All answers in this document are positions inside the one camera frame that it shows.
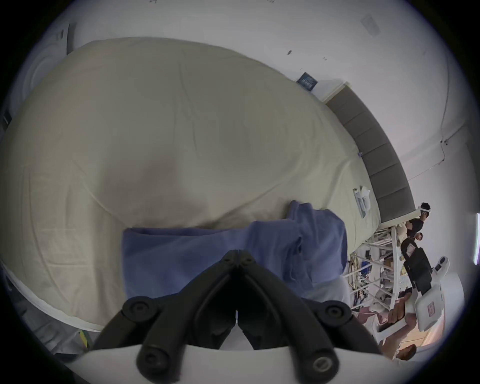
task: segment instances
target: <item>mattress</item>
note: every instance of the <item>mattress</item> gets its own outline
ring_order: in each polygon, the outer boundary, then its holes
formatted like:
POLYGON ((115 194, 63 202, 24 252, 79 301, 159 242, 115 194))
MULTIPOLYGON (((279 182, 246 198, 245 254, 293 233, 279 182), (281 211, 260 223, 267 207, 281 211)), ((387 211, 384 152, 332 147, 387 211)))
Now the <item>mattress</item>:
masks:
POLYGON ((129 227, 241 228, 292 200, 329 208, 348 250, 380 223, 333 112, 228 49, 155 38, 92 42, 32 91, 0 144, 0 253, 38 302, 89 324, 121 308, 129 227))

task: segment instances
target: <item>hand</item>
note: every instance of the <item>hand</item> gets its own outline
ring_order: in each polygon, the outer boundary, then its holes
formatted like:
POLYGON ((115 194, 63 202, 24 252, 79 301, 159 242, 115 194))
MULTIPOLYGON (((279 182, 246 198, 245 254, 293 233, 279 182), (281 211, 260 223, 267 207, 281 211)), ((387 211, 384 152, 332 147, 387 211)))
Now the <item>hand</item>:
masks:
POLYGON ((410 360, 415 355, 415 353, 417 353, 417 346, 415 344, 412 344, 398 351, 398 353, 396 354, 396 358, 400 360, 410 360))
MULTIPOLYGON (((395 356, 395 352, 398 349, 398 346, 400 345, 400 342, 407 336, 407 334, 415 328, 417 325, 417 317, 414 313, 407 313, 405 316, 405 302, 410 298, 411 293, 407 293, 404 297, 400 298, 396 303, 394 308, 388 313, 388 322, 393 324, 396 323, 398 320, 401 320, 403 317, 405 317, 405 322, 407 325, 405 325, 403 328, 399 329, 396 331, 394 334, 390 335, 385 339, 385 342, 383 345, 380 345, 380 350, 382 353, 389 357, 390 359, 393 359, 395 356)), ((408 359, 410 359, 415 352, 412 352, 411 350, 404 351, 404 353, 400 354, 401 357, 406 355, 408 359)))
POLYGON ((393 323, 396 323, 398 320, 403 319, 403 317, 405 316, 405 302, 410 298, 411 295, 412 295, 411 292, 407 292, 404 297, 399 298, 397 300, 393 309, 391 309, 390 312, 388 313, 388 317, 387 317, 388 323, 393 324, 393 323))

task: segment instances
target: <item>blue cloth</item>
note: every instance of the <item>blue cloth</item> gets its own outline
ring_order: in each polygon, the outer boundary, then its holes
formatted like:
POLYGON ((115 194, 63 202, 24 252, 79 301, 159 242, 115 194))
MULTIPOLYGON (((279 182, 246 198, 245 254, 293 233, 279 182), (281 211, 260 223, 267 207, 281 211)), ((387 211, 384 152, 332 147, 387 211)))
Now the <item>blue cloth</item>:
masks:
POLYGON ((328 209, 296 201, 286 219, 255 221, 242 229, 127 229, 122 242, 127 297, 177 293, 233 249, 248 250, 301 296, 342 274, 347 234, 328 209))

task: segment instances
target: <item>cable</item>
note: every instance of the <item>cable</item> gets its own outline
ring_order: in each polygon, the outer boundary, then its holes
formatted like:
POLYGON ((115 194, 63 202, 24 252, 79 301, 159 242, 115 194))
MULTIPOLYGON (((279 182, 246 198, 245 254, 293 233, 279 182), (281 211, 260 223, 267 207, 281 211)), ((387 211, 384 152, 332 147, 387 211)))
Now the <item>cable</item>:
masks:
POLYGON ((445 161, 445 151, 444 151, 444 148, 442 146, 442 143, 444 142, 444 134, 442 132, 442 127, 444 125, 444 120, 445 120, 445 114, 447 112, 447 105, 448 105, 448 96, 450 95, 450 64, 448 63, 448 55, 447 55, 447 47, 444 48, 444 53, 445 53, 445 60, 446 60, 446 65, 447 65, 447 96, 445 98, 445 106, 444 106, 444 113, 442 115, 442 122, 440 123, 440 133, 442 134, 442 140, 440 141, 440 148, 442 150, 442 153, 444 155, 443 159, 441 161, 439 161, 438 163, 436 164, 433 164, 430 168, 424 170, 423 172, 419 173, 418 175, 408 179, 408 181, 410 180, 413 180, 414 178, 424 174, 425 172, 429 171, 430 169, 432 169, 433 167, 443 163, 445 161))

